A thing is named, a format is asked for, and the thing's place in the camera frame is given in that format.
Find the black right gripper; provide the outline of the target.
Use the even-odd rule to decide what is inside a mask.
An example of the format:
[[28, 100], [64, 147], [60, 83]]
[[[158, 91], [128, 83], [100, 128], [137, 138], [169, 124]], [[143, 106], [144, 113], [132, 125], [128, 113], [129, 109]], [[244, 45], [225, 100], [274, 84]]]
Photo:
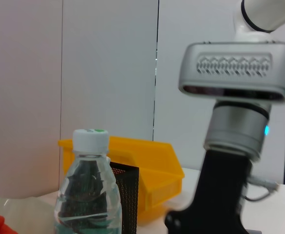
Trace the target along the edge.
[[170, 211], [170, 234], [245, 234], [240, 212], [243, 189], [252, 163], [247, 156], [208, 150], [192, 203]]

